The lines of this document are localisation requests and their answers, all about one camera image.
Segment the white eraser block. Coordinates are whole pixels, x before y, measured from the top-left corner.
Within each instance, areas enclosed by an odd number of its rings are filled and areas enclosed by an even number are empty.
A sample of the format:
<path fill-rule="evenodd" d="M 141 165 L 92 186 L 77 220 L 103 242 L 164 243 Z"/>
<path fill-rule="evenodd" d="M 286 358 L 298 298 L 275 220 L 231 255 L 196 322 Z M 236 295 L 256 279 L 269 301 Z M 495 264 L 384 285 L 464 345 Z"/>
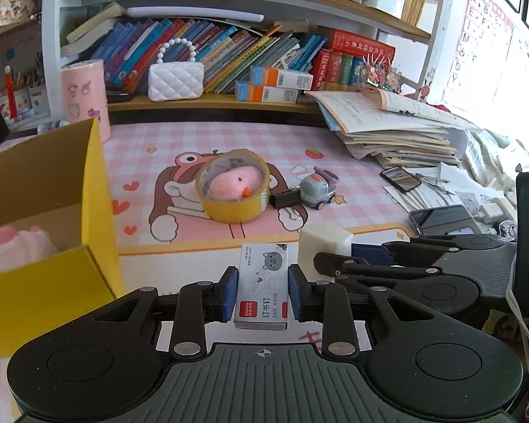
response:
<path fill-rule="evenodd" d="M 314 264 L 319 252 L 349 256 L 353 233 L 330 222 L 308 222 L 299 231 L 297 264 L 310 281 L 329 280 Z"/>

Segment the red dictionary book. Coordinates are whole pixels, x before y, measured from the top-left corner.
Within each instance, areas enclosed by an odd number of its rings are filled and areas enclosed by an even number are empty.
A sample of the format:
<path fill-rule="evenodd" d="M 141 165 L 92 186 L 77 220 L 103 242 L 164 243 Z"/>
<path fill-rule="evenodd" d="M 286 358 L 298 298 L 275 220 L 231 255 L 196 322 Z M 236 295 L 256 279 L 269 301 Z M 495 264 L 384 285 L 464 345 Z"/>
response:
<path fill-rule="evenodd" d="M 391 45 L 363 35 L 340 30 L 333 31 L 330 36 L 329 48 L 346 55 L 372 57 L 373 60 L 388 64 L 392 64 L 396 54 L 396 48 Z"/>

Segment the pink cartoon cylinder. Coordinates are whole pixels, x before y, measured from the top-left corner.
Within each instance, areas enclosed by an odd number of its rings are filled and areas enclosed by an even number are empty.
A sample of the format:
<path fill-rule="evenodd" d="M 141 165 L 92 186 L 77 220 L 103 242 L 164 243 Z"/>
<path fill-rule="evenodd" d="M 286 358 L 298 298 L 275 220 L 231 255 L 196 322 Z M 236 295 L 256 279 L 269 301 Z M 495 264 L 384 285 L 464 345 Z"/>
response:
<path fill-rule="evenodd" d="M 63 110 L 70 123 L 96 119 L 100 139 L 110 138 L 108 99 L 104 81 L 104 62 L 90 59 L 77 62 L 61 71 Z"/>

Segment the black binder clip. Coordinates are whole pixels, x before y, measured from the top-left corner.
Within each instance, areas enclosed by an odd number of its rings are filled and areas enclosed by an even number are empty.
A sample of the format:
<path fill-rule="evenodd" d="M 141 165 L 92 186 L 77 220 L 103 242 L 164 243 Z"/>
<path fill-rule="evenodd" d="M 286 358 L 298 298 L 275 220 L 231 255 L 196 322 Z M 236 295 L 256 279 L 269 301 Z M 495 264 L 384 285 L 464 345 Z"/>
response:
<path fill-rule="evenodd" d="M 300 203 L 300 190 L 298 188 L 288 189 L 282 193 L 271 194 L 269 203 L 275 209 L 292 207 Z"/>

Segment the orange blue box upper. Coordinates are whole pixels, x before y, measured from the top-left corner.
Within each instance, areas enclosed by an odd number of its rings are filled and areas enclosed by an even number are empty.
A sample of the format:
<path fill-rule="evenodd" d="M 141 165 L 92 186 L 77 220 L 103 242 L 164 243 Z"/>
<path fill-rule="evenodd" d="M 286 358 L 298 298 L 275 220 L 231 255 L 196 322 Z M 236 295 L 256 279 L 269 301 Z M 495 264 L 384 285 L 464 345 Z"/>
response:
<path fill-rule="evenodd" d="M 313 75 L 296 70 L 252 66 L 250 68 L 249 81 L 255 86 L 310 91 Z"/>

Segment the orange blue box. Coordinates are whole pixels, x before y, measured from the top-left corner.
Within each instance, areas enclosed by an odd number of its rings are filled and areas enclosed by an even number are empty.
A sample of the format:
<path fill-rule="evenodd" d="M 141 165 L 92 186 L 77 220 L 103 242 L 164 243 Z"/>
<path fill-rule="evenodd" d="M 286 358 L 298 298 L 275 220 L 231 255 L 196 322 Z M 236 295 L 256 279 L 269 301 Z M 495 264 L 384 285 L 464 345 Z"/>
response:
<path fill-rule="evenodd" d="M 313 75 L 296 70 L 252 66 L 250 68 L 249 81 L 255 86 L 310 91 Z"/>
<path fill-rule="evenodd" d="M 249 82 L 237 81 L 235 97 L 243 102 L 270 102 L 294 104 L 300 92 L 271 86 L 252 85 Z"/>

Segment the yellow tape roll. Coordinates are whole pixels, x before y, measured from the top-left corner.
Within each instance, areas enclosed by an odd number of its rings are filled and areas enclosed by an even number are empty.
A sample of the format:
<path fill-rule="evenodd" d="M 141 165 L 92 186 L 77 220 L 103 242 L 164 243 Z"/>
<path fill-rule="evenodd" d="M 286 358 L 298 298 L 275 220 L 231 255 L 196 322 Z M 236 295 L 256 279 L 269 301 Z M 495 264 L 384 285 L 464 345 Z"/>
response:
<path fill-rule="evenodd" d="M 260 156 L 236 149 L 204 163 L 196 176 L 196 192 L 211 220 L 252 222 L 268 204 L 269 176 L 269 167 Z"/>

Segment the row of leaning books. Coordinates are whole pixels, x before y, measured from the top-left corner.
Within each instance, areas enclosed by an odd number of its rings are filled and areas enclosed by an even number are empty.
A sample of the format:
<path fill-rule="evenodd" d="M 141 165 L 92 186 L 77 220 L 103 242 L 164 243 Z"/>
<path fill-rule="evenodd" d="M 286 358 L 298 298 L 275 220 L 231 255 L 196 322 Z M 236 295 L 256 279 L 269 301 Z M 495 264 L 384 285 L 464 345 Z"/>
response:
<path fill-rule="evenodd" d="M 204 65 L 202 94 L 231 94 L 237 81 L 249 81 L 252 66 L 296 70 L 313 75 L 318 86 L 318 58 L 328 39 L 319 33 L 298 33 L 279 25 L 259 33 L 246 27 L 209 19 L 130 19 L 113 17 L 98 25 L 101 35 L 88 48 L 90 59 L 104 62 L 105 85 L 118 93 L 148 96 L 148 71 L 159 47 L 184 37 Z M 187 48 L 175 46 L 166 62 L 185 61 Z"/>

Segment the red figurine pen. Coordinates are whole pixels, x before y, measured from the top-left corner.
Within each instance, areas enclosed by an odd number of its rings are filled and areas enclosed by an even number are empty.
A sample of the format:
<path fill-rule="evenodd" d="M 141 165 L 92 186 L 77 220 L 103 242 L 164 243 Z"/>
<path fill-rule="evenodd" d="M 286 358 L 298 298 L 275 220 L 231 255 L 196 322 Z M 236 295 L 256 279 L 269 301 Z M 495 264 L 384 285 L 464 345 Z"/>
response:
<path fill-rule="evenodd" d="M 18 116 L 18 110 L 15 97 L 15 86 L 11 74 L 11 67 L 8 64 L 4 66 L 4 85 L 8 100 L 9 117 L 11 118 L 11 120 L 15 120 Z"/>

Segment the yellow cardboard box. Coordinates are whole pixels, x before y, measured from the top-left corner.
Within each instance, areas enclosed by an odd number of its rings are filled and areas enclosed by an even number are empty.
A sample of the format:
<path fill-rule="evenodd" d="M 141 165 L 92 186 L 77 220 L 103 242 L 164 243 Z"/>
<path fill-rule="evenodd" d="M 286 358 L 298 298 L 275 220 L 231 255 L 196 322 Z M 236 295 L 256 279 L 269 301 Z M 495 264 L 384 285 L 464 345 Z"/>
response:
<path fill-rule="evenodd" d="M 0 152 L 0 358 L 123 295 L 99 127 Z"/>

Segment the white quilted handbag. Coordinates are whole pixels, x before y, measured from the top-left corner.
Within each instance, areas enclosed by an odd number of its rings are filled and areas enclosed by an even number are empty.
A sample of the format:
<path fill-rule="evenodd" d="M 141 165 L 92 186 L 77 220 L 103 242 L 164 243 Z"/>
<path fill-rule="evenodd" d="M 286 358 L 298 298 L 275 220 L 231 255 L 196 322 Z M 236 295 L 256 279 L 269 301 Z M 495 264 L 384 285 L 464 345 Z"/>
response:
<path fill-rule="evenodd" d="M 175 46 L 186 47 L 185 61 L 166 62 L 166 52 Z M 184 37 L 171 38 L 158 49 L 157 59 L 148 71 L 148 97 L 153 102 L 189 100 L 203 93 L 204 65 L 196 60 L 196 48 Z"/>

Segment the pink chick plush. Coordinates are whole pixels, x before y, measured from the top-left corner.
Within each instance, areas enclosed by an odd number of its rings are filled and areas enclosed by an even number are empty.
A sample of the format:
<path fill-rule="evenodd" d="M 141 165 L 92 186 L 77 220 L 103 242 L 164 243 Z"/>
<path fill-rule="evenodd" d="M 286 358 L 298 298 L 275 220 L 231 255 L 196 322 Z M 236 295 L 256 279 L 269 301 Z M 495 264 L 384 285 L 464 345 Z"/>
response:
<path fill-rule="evenodd" d="M 255 194 L 262 184 L 262 172 L 246 165 L 216 176 L 211 180 L 206 195 L 214 202 L 238 202 Z"/>

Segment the black smartphone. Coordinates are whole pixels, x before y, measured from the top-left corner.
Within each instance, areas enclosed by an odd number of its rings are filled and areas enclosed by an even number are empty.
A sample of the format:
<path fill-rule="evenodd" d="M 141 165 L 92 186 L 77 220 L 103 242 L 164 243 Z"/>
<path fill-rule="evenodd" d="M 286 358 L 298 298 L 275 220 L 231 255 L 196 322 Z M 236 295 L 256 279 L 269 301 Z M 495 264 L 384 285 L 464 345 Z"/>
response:
<path fill-rule="evenodd" d="M 402 193 L 413 191 L 421 186 L 421 181 L 416 176 L 401 167 L 385 169 L 380 176 Z"/>

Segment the orange blue box lower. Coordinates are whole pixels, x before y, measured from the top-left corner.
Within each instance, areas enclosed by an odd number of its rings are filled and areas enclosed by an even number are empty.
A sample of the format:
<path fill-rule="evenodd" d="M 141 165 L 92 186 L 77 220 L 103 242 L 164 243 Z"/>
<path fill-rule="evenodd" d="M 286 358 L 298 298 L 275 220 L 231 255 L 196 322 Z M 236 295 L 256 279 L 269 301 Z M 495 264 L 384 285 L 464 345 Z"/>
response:
<path fill-rule="evenodd" d="M 252 85 L 249 82 L 237 81 L 235 97 L 243 102 L 270 102 L 294 104 L 300 92 L 271 86 Z"/>

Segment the pink cartoon table mat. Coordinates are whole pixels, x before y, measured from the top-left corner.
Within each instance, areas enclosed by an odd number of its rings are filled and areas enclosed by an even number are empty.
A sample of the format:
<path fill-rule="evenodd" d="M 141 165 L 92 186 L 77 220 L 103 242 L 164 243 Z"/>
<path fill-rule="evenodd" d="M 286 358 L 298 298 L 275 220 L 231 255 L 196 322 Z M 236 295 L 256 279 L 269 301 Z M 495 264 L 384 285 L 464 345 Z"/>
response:
<path fill-rule="evenodd" d="M 0 422 L 6 366 L 23 343 L 148 279 L 171 288 L 217 270 L 209 254 L 295 244 L 307 223 L 356 237 L 412 235 L 377 164 L 344 155 L 326 130 L 218 122 L 92 120 L 0 149 L 0 227 L 47 232 L 56 253 L 0 273 Z"/>

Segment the small glue bottle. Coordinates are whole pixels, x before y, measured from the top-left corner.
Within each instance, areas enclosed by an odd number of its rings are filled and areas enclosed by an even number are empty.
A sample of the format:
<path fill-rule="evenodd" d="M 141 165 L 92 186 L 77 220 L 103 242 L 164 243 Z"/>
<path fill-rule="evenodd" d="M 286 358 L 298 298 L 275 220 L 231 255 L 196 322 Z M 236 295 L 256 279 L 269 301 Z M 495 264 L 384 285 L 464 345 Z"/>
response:
<path fill-rule="evenodd" d="M 65 119 L 53 120 L 48 122 L 40 123 L 37 126 L 37 134 L 42 135 L 52 130 L 67 126 L 69 122 Z"/>

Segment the staples box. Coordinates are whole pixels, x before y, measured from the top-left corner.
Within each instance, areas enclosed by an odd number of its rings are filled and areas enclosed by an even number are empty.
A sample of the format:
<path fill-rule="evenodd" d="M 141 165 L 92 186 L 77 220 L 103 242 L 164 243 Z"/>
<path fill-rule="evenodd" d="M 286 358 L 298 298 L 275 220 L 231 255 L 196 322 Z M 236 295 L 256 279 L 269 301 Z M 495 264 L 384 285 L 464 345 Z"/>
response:
<path fill-rule="evenodd" d="M 243 244 L 234 324 L 241 330 L 286 330 L 287 245 Z"/>

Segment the stack of papers and books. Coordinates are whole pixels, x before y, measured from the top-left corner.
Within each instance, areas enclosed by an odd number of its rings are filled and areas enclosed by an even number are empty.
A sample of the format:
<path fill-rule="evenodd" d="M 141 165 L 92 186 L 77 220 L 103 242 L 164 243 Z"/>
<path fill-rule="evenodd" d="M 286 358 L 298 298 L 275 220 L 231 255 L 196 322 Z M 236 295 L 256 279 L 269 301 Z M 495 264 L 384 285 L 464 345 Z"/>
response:
<path fill-rule="evenodd" d="M 458 166 L 476 128 L 452 113 L 380 89 L 306 95 L 354 158 L 371 156 L 384 168 Z"/>

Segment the pink plush paw toy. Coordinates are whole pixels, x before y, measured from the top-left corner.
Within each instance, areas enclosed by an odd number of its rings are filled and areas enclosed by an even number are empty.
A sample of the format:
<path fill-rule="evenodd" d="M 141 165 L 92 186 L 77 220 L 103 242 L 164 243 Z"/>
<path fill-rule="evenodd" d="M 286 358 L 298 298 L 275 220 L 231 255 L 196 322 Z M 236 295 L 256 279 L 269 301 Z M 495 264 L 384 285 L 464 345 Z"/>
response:
<path fill-rule="evenodd" d="M 0 227 L 0 273 L 48 259 L 58 253 L 47 232 L 38 226 L 17 230 Z"/>

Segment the white bookshelf unit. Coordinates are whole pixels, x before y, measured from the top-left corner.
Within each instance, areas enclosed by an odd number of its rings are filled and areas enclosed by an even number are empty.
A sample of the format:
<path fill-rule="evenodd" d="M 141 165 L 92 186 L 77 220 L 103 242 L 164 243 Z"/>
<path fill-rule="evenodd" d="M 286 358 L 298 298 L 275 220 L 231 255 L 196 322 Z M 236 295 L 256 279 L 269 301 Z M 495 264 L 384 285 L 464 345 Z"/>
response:
<path fill-rule="evenodd" d="M 379 40 L 396 35 L 426 45 L 427 51 L 419 77 L 405 82 L 419 88 L 429 71 L 437 67 L 453 0 L 427 0 L 436 4 L 430 32 L 424 32 L 386 12 L 367 7 L 353 0 L 42 0 L 42 49 L 44 76 L 51 116 L 63 115 L 61 70 L 77 60 L 76 55 L 62 55 L 61 44 L 79 18 L 103 9 L 111 2 L 130 7 L 207 7 L 239 12 L 259 13 L 267 23 L 281 20 L 307 20 L 314 25 L 359 32 Z"/>

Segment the small toy truck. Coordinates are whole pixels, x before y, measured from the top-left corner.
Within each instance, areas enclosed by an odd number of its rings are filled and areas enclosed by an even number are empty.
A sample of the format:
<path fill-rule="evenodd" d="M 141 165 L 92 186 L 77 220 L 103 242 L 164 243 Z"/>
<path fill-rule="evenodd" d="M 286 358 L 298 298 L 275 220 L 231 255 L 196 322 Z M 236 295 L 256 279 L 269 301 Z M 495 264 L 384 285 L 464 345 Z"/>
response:
<path fill-rule="evenodd" d="M 335 195 L 338 182 L 339 178 L 333 172 L 315 166 L 299 184 L 302 204 L 317 210 L 323 208 Z"/>

